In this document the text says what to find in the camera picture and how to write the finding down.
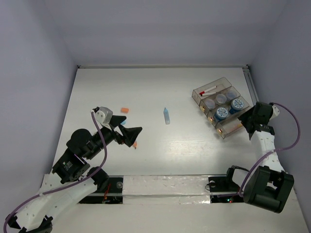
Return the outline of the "blue paint jar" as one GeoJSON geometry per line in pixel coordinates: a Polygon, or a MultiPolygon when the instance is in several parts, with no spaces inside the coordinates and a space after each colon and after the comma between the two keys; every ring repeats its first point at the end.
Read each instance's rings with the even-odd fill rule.
{"type": "Polygon", "coordinates": [[[217,108],[216,112],[214,113],[214,118],[217,121],[222,121],[226,119],[229,115],[229,111],[224,107],[217,108]]]}
{"type": "Polygon", "coordinates": [[[241,111],[244,107],[244,101],[241,99],[234,99],[231,104],[230,104],[230,108],[229,108],[229,113],[230,114],[235,114],[239,111],[241,111]]]}

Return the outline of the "red whiteboard marker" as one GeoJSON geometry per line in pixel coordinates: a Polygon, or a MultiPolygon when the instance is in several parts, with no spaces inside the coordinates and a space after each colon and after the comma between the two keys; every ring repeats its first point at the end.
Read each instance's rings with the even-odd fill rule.
{"type": "Polygon", "coordinates": [[[210,92],[210,91],[212,91],[212,90],[214,90],[216,88],[217,88],[217,86],[213,86],[213,87],[208,88],[208,89],[206,89],[204,91],[201,91],[199,94],[202,96],[202,95],[207,94],[208,92],[210,92]]]}

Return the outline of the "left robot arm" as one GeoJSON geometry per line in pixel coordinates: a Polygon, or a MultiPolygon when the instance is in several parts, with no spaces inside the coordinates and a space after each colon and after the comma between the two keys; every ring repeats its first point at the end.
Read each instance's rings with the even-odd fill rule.
{"type": "Polygon", "coordinates": [[[54,223],[69,208],[89,194],[107,189],[109,175],[103,170],[107,155],[96,167],[87,161],[102,151],[107,152],[108,144],[113,141],[133,146],[142,127],[125,128],[121,125],[125,116],[114,116],[101,108],[93,109],[91,117],[97,132],[91,134],[87,129],[78,129],[71,135],[67,149],[44,176],[37,194],[6,217],[4,232],[10,227],[21,233],[50,233],[54,223]]]}

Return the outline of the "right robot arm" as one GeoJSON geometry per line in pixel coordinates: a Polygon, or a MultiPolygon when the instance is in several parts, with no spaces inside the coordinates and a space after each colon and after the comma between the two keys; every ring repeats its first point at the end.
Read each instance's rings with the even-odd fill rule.
{"type": "Polygon", "coordinates": [[[228,190],[235,190],[246,204],[281,213],[294,185],[293,175],[281,165],[275,147],[275,131],[269,121],[280,113],[277,103],[257,102],[238,119],[249,134],[256,162],[250,168],[232,166],[224,177],[228,190]]]}

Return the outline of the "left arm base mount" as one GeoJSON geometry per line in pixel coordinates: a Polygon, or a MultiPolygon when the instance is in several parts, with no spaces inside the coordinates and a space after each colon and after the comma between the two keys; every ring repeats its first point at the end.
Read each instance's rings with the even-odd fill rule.
{"type": "Polygon", "coordinates": [[[123,204],[123,176],[112,176],[103,191],[96,191],[81,201],[80,204],[123,204]]]}

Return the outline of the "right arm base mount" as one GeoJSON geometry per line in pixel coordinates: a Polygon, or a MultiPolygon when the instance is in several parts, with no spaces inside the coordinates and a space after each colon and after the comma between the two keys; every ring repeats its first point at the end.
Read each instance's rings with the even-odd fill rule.
{"type": "Polygon", "coordinates": [[[226,176],[209,176],[205,186],[211,203],[243,203],[243,198],[237,194],[238,189],[238,185],[226,176]]]}

